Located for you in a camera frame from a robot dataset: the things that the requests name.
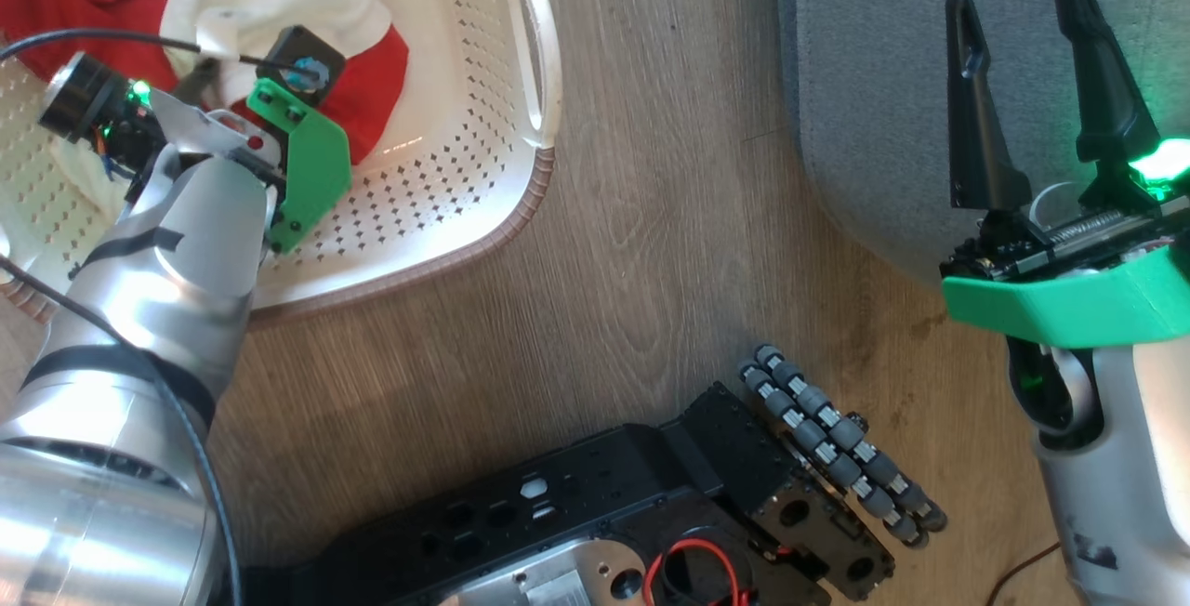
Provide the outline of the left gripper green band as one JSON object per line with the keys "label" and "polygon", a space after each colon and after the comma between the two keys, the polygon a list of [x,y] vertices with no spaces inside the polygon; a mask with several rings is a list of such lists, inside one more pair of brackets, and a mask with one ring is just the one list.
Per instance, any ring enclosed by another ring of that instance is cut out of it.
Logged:
{"label": "left gripper green band", "polygon": [[149,186],[165,146],[178,150],[184,170],[218,157],[243,165],[276,198],[267,242],[292,254],[351,187],[347,136],[318,110],[330,69],[302,57],[294,68],[263,70],[245,99],[251,115],[213,110],[225,105],[221,73],[220,60],[205,57],[165,93],[76,54],[48,85],[40,125],[92,148],[124,210]]}

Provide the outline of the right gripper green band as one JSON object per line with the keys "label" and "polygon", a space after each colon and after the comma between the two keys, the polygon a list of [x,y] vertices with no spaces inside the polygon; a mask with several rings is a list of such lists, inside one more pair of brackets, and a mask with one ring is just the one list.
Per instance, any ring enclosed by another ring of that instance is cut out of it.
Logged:
{"label": "right gripper green band", "polygon": [[[987,217],[941,265],[948,316],[1066,350],[1186,336],[1186,139],[1161,140],[1098,0],[1054,0],[1075,52],[1076,152],[1096,165],[1056,229],[1028,213]],[[948,200],[959,210],[1031,204],[987,73],[992,56],[973,0],[946,0]]]}

